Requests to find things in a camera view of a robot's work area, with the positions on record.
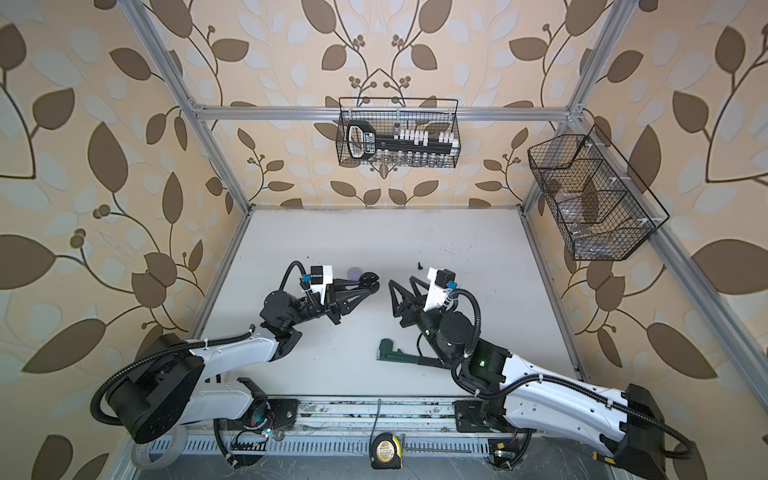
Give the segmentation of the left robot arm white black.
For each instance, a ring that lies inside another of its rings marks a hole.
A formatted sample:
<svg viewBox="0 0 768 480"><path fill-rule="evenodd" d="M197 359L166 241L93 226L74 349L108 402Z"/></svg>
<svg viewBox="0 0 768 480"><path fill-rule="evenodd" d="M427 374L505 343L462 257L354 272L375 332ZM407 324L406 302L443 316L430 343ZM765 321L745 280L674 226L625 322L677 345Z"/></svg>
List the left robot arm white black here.
<svg viewBox="0 0 768 480"><path fill-rule="evenodd" d="M302 337L298 325L323 317L338 325L380 288L373 272L337 279L328 265L305 268L299 261L286 271L299 273L300 296L289 293L283 279L266 296L260 324L243 333L192 341L160 336L97 388L89 405L93 419L125 428L137 444L203 421L258 432L273 428L278 415L264 390L250 378L225 382L224 375L286 357Z"/></svg>

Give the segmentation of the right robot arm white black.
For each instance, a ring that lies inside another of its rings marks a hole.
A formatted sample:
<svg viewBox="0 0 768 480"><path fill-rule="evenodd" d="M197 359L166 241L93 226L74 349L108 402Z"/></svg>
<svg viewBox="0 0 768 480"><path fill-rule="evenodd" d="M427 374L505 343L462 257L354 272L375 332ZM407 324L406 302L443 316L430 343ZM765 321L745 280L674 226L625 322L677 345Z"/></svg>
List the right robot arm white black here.
<svg viewBox="0 0 768 480"><path fill-rule="evenodd" d="M666 424L652 394L631 384L624 390L573 380L541 368L481 337L479 301L440 270L428 282L390 281L392 313L434 354L408 362L449 372L471 396L470 421L483 430L559 434L593 450L597 461L641 479L664 479L669 460L693 460L693 441Z"/></svg>

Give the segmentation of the purple round charging case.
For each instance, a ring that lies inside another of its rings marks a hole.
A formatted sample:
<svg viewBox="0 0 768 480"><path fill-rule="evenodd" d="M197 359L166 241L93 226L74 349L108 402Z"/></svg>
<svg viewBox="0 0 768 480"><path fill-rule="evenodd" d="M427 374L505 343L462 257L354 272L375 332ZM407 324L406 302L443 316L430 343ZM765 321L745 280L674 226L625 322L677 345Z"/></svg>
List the purple round charging case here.
<svg viewBox="0 0 768 480"><path fill-rule="evenodd" d="M347 279L357 281L362 275L362 270L358 267L352 267L347 271Z"/></svg>

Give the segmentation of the black round charging case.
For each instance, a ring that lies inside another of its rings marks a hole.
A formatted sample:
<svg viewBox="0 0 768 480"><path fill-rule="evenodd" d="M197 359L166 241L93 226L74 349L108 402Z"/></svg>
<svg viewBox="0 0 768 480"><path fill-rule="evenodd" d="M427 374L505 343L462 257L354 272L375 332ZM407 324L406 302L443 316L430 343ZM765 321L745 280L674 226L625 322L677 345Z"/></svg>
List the black round charging case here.
<svg viewBox="0 0 768 480"><path fill-rule="evenodd" d="M375 293L379 287L379 276L374 272L364 272L359 277L359 286Z"/></svg>

